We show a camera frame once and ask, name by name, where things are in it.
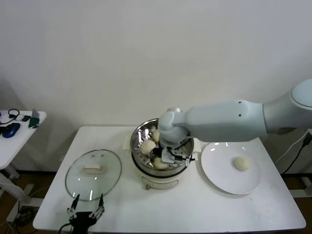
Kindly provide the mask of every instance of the white ceramic plate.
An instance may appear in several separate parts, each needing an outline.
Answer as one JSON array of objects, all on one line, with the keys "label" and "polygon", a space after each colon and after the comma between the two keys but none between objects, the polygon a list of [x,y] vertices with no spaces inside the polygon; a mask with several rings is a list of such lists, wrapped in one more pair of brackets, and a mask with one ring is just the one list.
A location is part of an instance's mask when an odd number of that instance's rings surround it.
[{"label": "white ceramic plate", "polygon": [[[234,166],[233,160],[239,156],[248,158],[249,170],[242,172]],[[210,143],[201,154],[201,165],[215,186],[231,194],[248,194],[260,183],[260,167],[243,142]]]}]

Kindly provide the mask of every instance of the glass lid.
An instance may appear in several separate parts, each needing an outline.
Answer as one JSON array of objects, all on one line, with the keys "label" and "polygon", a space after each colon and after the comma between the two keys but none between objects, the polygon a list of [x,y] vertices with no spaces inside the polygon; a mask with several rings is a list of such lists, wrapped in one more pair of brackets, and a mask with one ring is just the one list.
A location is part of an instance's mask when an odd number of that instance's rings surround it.
[{"label": "glass lid", "polygon": [[92,150],[78,158],[68,169],[65,186],[72,197],[83,201],[99,199],[108,194],[121,175],[121,161],[110,150]]}]

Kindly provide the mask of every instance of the blue mouse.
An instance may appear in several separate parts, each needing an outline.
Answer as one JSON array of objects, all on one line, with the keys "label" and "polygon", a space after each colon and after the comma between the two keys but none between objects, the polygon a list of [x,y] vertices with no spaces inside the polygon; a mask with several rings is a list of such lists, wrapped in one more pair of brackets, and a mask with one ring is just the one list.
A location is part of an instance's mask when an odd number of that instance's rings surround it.
[{"label": "blue mouse", "polygon": [[20,123],[11,123],[5,127],[2,131],[2,136],[5,138],[10,138],[15,135],[15,133],[20,128]]}]

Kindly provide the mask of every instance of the dough ball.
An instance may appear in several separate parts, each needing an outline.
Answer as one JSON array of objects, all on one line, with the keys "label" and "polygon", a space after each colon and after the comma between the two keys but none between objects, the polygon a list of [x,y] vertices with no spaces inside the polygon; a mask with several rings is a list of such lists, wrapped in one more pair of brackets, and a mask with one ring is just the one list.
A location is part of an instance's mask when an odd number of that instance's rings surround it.
[{"label": "dough ball", "polygon": [[240,171],[247,171],[250,168],[250,162],[246,157],[237,157],[234,159],[234,166]]},{"label": "dough ball", "polygon": [[146,140],[141,144],[140,151],[142,154],[149,156],[153,148],[156,147],[155,142],[152,140]]},{"label": "dough ball", "polygon": [[153,131],[153,134],[152,134],[152,137],[153,137],[153,140],[158,143],[159,142],[159,129],[156,129],[155,131]]},{"label": "dough ball", "polygon": [[161,161],[161,158],[155,158],[153,165],[156,169],[164,170],[168,168],[168,164]]}]

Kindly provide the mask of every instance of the cord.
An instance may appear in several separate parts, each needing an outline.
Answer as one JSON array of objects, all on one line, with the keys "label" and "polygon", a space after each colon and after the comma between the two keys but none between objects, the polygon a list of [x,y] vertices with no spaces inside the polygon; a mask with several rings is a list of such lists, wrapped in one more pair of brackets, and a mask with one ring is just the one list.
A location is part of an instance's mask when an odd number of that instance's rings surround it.
[{"label": "cord", "polygon": [[60,232],[62,231],[62,229],[63,229],[64,227],[69,226],[69,225],[71,225],[71,224],[70,224],[70,223],[65,223],[63,226],[61,226],[61,228],[60,228],[59,231],[58,231],[58,234],[60,234]]},{"label": "cord", "polygon": [[289,152],[289,150],[291,150],[291,148],[292,148],[295,144],[297,144],[298,142],[300,142],[300,141],[305,137],[305,135],[306,135],[308,132],[309,132],[309,131],[306,131],[306,132],[302,135],[301,138],[299,138],[294,144],[292,144],[292,145],[288,148],[288,150],[287,150],[285,153],[283,153],[283,155],[282,155],[281,157],[279,157],[279,158],[275,161],[275,163],[278,163],[279,160],[281,160],[282,157],[284,157],[284,156]]},{"label": "cord", "polygon": [[3,186],[3,185],[8,185],[8,186],[12,186],[12,187],[16,187],[16,188],[19,188],[19,186],[15,185],[15,184],[8,184],[8,183],[0,183],[0,186]]},{"label": "cord", "polygon": [[192,138],[188,139],[187,141],[185,141],[183,144],[181,144],[180,146],[178,146],[177,148],[175,148],[175,150],[180,149],[181,147],[185,146],[187,143],[189,143],[192,140]]},{"label": "cord", "polygon": [[294,160],[293,160],[292,163],[289,165],[289,167],[282,173],[282,175],[285,174],[285,173],[292,167],[292,165],[296,162],[297,158],[300,156],[300,153],[301,153],[302,149],[303,149],[305,146],[309,145],[309,143],[311,142],[311,140],[312,140],[312,135],[311,135],[310,133],[308,133],[307,136],[306,136],[306,137],[304,138],[304,140],[303,140],[302,146],[301,146],[300,150],[298,151],[297,156],[294,158]]},{"label": "cord", "polygon": [[12,234],[14,234],[14,229],[12,228],[12,226],[6,221],[6,222],[3,222],[0,224],[0,227],[3,225],[3,224],[7,224],[9,226],[9,228],[12,230]]},{"label": "cord", "polygon": [[38,210],[34,211],[32,208],[26,207],[19,212],[19,217],[16,218],[15,224],[16,224],[16,231],[18,234],[33,234],[36,233],[38,230],[34,229],[33,231],[29,233],[22,233],[19,230],[19,227],[24,227],[27,224],[31,223],[31,221],[34,219],[35,214],[38,212]]},{"label": "cord", "polygon": [[30,197],[32,197],[34,194],[36,194],[37,192],[40,192],[40,191],[42,191],[42,190],[44,190],[44,189],[48,189],[50,186],[47,186],[47,187],[44,187],[44,188],[42,188],[42,189],[38,189],[38,190],[36,190],[36,191],[34,191],[32,194],[30,194],[29,196]]},{"label": "cord", "polygon": [[16,185],[15,181],[12,178],[8,178],[13,184]]},{"label": "cord", "polygon": [[[174,156],[175,158],[178,158],[179,160],[186,160],[186,158],[183,158],[182,156],[180,156],[180,155],[175,155],[175,154],[173,154],[172,152],[171,152],[171,150],[170,149],[168,149],[168,151],[169,151],[169,153],[172,155],[172,156]],[[192,156],[193,156],[193,154],[191,154],[189,157],[188,157],[188,159],[190,160],[190,161],[194,161],[195,160],[195,158],[192,158]]]},{"label": "cord", "polygon": [[[17,114],[17,115],[11,114],[11,113],[10,113],[11,111],[17,111],[18,114]],[[7,124],[7,123],[10,123],[10,122],[12,122],[13,120],[15,120],[15,119],[20,115],[20,111],[19,111],[18,109],[13,108],[13,109],[8,110],[8,114],[9,114],[9,116],[10,116],[10,115],[13,115],[14,117],[13,117],[11,120],[7,121],[6,123],[1,123],[1,122],[0,122],[0,125],[2,125],[2,124]]]}]

